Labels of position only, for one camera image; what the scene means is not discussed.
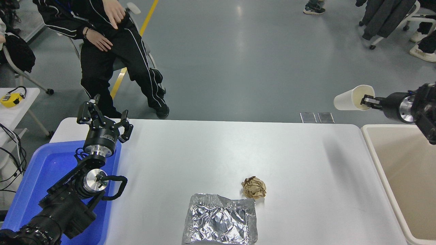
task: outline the yellow device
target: yellow device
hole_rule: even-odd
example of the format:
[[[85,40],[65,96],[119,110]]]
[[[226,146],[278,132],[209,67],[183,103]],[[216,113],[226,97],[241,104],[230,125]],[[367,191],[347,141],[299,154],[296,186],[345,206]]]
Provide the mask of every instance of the yellow device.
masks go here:
[[[24,89],[24,94],[12,93],[19,88]],[[27,89],[23,86],[18,86],[16,88],[12,89],[11,91],[9,91],[5,96],[3,96],[0,100],[0,103],[2,103],[2,105],[4,105],[5,107],[8,107],[8,108],[14,107],[14,106],[18,105],[20,103],[20,101],[26,97],[26,94],[27,94]]]

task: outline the crumpled paper ball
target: crumpled paper ball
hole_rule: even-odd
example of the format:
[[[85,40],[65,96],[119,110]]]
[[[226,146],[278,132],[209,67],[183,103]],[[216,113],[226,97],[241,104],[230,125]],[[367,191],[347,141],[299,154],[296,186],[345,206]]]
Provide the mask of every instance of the crumpled paper ball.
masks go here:
[[[246,197],[254,199],[258,199],[259,197],[265,197],[265,183],[259,178],[256,178],[256,176],[245,179],[245,181],[242,182],[241,185],[244,188],[244,195]]]

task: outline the white paper cup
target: white paper cup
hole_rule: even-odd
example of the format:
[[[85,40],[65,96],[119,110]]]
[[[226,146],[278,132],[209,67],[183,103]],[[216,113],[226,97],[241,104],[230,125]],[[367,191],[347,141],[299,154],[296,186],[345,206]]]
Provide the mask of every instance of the white paper cup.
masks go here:
[[[375,96],[373,87],[369,85],[359,85],[352,90],[348,90],[336,96],[333,100],[334,107],[341,111],[368,110],[370,107],[360,104],[364,95]]]

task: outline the yellow floor line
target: yellow floor line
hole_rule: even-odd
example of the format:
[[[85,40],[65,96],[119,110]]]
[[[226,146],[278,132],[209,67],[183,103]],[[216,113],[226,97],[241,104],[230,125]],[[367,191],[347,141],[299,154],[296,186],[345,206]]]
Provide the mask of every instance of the yellow floor line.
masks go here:
[[[153,5],[151,5],[150,11],[148,11],[148,15],[145,18],[144,23],[142,24],[142,27],[139,31],[139,34],[142,36],[144,35],[145,32],[145,28],[147,28],[148,22],[151,19],[151,16],[153,15],[154,9],[156,8],[157,2],[159,2],[159,0],[154,0]],[[123,68],[121,69],[118,78],[116,79],[116,82],[112,88],[112,91],[110,92],[110,96],[112,97],[112,99],[115,98],[116,93],[118,92],[118,89],[121,85],[121,82],[123,81],[124,75],[126,74],[127,68]]]

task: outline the hand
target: hand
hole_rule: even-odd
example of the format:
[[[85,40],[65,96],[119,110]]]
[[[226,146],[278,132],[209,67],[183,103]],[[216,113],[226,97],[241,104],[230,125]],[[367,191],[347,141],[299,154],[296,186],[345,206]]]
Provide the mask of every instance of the hand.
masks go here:
[[[107,38],[93,29],[86,29],[87,27],[83,30],[83,33],[87,31],[86,39],[99,48],[99,50],[107,52],[111,49],[113,44]]]
[[[103,0],[106,15],[113,28],[118,29],[116,23],[121,23],[121,20],[126,16],[126,10],[121,6],[118,0]]]

